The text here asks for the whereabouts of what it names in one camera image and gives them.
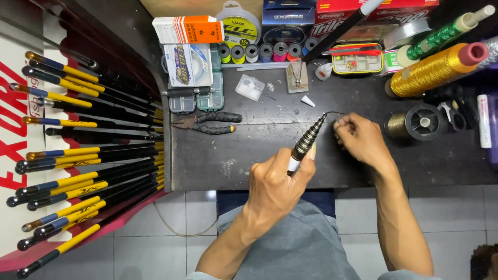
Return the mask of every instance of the tile floor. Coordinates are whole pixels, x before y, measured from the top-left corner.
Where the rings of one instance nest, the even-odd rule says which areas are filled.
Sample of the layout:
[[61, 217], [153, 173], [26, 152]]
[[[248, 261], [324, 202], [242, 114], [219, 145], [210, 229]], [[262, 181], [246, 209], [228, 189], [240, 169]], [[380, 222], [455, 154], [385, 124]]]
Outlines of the tile floor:
[[[408, 187], [410, 204], [427, 238], [436, 275], [445, 280], [470, 277], [469, 260], [478, 245], [498, 243], [498, 185]], [[348, 260], [363, 280], [386, 271], [377, 239], [375, 191], [337, 192], [336, 213]], [[208, 228], [216, 217], [213, 191], [174, 192], [157, 201], [170, 226], [181, 234]], [[152, 205], [114, 235], [71, 251], [43, 269], [44, 280], [182, 279], [194, 271], [216, 238], [175, 236]]]

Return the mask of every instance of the desk surface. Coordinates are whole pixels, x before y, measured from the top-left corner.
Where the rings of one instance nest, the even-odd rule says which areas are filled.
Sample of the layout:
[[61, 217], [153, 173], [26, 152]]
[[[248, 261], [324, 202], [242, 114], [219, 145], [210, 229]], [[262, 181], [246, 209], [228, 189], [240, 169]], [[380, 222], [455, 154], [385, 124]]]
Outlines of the desk surface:
[[[323, 112], [356, 112], [383, 124], [392, 111], [408, 111], [414, 100], [395, 100], [384, 92], [384, 78], [344, 79], [330, 77], [320, 81], [316, 66], [308, 66], [310, 107], [300, 101], [306, 93], [288, 94], [283, 69], [237, 72], [222, 70], [224, 112], [241, 114], [241, 124], [228, 135], [211, 136], [193, 130], [171, 130], [173, 190], [248, 189], [248, 174], [255, 162], [262, 162], [281, 147], [294, 147], [303, 133]], [[242, 74], [253, 76], [274, 92], [264, 91], [276, 101], [261, 95], [254, 102], [235, 92]], [[184, 116], [173, 116], [173, 120]], [[366, 187], [371, 184], [365, 167], [336, 144], [329, 114], [316, 140], [316, 174], [308, 188]], [[433, 141], [398, 144], [384, 134], [404, 184], [469, 185], [493, 184], [498, 175], [488, 165], [487, 152], [480, 148], [477, 131], [445, 133]]]

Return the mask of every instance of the person's lap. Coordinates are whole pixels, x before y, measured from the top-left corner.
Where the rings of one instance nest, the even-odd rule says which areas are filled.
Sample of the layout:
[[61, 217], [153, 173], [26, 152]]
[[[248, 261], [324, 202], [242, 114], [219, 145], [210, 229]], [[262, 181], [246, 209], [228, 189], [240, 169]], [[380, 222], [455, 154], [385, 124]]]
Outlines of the person's lap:
[[[218, 217], [246, 203], [249, 191], [217, 191], [216, 210]], [[302, 200], [314, 204], [323, 214], [336, 217], [334, 189], [307, 189], [301, 196]]]

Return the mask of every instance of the hand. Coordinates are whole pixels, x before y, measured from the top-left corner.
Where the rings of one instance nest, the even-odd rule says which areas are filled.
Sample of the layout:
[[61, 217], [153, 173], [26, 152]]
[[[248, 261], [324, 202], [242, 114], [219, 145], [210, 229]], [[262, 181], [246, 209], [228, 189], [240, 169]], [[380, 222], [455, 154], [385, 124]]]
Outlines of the hand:
[[260, 231], [260, 236], [296, 206], [315, 174], [314, 144], [292, 177], [287, 175], [291, 152], [291, 148], [281, 148], [267, 161], [255, 163], [250, 169], [249, 199], [243, 212]]
[[357, 160], [372, 166], [379, 173], [397, 168], [378, 124], [351, 113], [335, 122], [334, 130], [338, 143], [344, 145]]

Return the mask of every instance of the white cone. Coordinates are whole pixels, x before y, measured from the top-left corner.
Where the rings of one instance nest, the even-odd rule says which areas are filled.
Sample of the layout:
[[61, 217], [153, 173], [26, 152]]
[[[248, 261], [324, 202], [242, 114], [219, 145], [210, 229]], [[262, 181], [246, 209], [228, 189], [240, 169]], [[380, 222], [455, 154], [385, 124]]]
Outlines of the white cone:
[[313, 101], [311, 101], [306, 95], [303, 96], [303, 98], [301, 99], [302, 102], [310, 105], [311, 107], [315, 107], [315, 103], [313, 103]]

